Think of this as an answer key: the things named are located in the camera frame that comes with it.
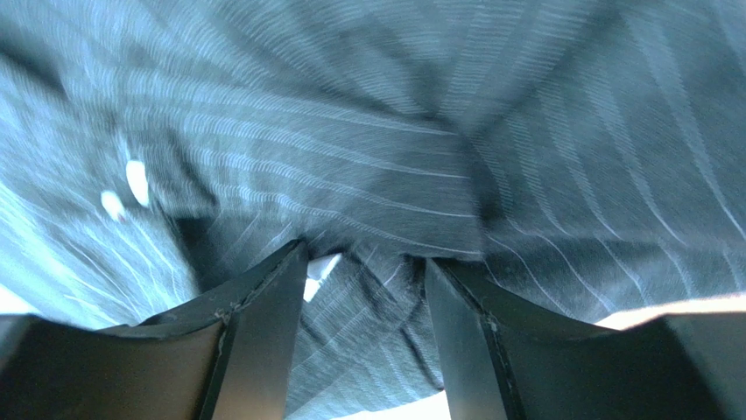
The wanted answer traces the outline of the black pinstriped long sleeve shirt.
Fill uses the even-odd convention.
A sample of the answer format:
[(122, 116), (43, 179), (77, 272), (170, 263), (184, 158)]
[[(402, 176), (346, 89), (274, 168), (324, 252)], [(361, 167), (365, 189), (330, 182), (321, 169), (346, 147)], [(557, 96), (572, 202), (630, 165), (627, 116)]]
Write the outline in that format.
[(288, 419), (442, 390), (429, 259), (590, 323), (744, 293), (744, 2), (2, 2), (4, 289), (137, 324), (294, 239)]

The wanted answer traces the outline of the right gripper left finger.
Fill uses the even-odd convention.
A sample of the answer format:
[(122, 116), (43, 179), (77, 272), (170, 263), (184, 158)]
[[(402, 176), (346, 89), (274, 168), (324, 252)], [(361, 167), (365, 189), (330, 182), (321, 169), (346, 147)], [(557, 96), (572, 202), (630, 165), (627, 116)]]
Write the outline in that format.
[(256, 267), (136, 326), (88, 331), (1, 318), (4, 419), (280, 419), (307, 250)]

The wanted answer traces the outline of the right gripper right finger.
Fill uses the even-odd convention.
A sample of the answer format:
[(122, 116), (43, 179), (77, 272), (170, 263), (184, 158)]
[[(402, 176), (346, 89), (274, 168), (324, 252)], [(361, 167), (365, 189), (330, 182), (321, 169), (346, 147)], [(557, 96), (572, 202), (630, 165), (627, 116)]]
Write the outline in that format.
[(426, 264), (454, 419), (742, 419), (743, 313), (665, 315), (627, 330), (565, 317), (483, 269)]

